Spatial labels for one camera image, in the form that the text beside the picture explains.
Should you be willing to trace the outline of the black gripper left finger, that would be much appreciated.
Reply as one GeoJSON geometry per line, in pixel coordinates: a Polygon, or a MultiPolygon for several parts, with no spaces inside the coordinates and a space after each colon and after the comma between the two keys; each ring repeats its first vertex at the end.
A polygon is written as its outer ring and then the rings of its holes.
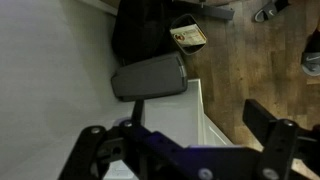
{"type": "Polygon", "coordinates": [[[79,134],[58,180],[103,180],[107,165],[98,162],[98,149],[102,145],[106,129],[89,126],[79,134]]]}

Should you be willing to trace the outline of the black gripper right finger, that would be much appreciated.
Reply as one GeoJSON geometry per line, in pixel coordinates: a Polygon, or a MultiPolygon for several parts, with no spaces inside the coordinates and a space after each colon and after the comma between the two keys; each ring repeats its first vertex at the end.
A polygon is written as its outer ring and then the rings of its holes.
{"type": "Polygon", "coordinates": [[[264,180],[288,180],[297,145],[297,124],[277,119],[254,99],[245,101],[243,122],[263,146],[257,165],[264,180]]]}

